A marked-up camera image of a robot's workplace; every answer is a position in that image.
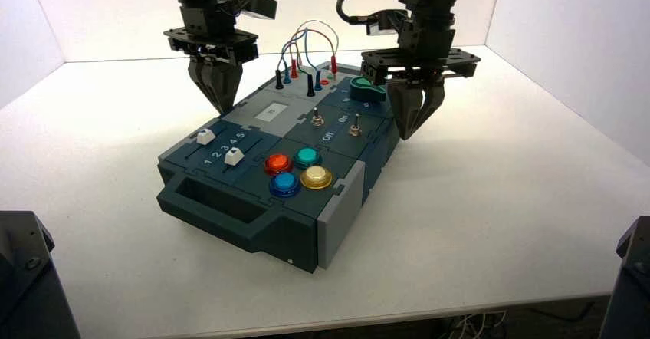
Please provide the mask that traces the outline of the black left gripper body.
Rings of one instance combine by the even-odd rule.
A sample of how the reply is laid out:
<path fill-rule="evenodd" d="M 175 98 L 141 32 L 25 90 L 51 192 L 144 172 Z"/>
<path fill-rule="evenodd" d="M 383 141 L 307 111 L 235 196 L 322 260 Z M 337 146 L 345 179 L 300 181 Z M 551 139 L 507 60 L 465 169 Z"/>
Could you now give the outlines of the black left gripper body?
<path fill-rule="evenodd" d="M 183 26 L 164 31 L 171 49 L 237 65 L 258 57 L 258 36 L 235 28 L 242 0 L 178 0 Z"/>

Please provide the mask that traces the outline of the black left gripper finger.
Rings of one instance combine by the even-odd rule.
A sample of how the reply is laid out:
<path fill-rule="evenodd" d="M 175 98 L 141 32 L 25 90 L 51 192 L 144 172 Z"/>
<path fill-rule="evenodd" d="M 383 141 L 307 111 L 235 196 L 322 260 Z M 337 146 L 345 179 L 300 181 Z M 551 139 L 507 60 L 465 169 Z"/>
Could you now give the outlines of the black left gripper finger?
<path fill-rule="evenodd" d="M 226 114 L 234 106 L 235 96 L 243 74 L 243 64 L 215 64 L 215 96 L 218 101 L 218 112 Z"/>
<path fill-rule="evenodd" d="M 206 58 L 202 56 L 190 56 L 189 57 L 189 66 L 188 72 L 189 76 L 199 90 L 205 95 L 210 104 L 220 113 L 223 113 L 221 104 L 218 101 L 217 95 L 215 94 L 210 80 L 208 79 L 208 74 L 210 73 L 210 68 L 212 66 L 208 64 Z"/>

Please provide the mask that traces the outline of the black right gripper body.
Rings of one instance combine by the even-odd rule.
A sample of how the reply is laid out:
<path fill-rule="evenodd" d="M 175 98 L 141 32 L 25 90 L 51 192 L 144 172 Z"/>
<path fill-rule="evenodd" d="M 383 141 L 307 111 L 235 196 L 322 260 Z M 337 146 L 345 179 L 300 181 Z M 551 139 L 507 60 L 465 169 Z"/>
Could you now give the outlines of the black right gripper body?
<path fill-rule="evenodd" d="M 397 34 L 395 48 L 362 54 L 362 75 L 375 85 L 402 79 L 411 83 L 438 75 L 470 77 L 480 58 L 452 48 L 457 0 L 398 0 L 404 9 L 383 9 L 363 16 L 368 35 Z"/>

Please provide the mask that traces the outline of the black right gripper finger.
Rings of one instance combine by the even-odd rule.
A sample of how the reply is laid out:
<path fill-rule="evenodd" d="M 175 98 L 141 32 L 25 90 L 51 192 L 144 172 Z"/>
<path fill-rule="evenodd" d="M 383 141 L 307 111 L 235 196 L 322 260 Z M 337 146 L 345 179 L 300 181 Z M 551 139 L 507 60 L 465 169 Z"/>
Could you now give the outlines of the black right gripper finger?
<path fill-rule="evenodd" d="M 386 88 L 400 138 L 407 140 L 426 121 L 424 91 L 420 85 L 404 80 L 389 81 Z"/>
<path fill-rule="evenodd" d="M 417 114 L 417 128 L 420 128 L 442 105 L 445 99 L 444 84 L 445 79 L 442 75 L 419 81 L 418 88 L 421 91 L 421 104 Z"/>

